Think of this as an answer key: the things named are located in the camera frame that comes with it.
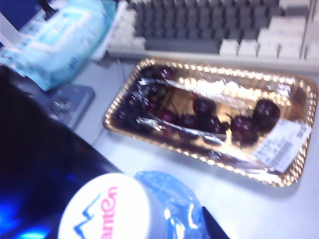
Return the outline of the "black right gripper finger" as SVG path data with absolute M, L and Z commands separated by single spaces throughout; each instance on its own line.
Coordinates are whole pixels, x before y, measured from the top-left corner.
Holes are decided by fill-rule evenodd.
M 230 239 L 206 207 L 202 207 L 207 239 Z

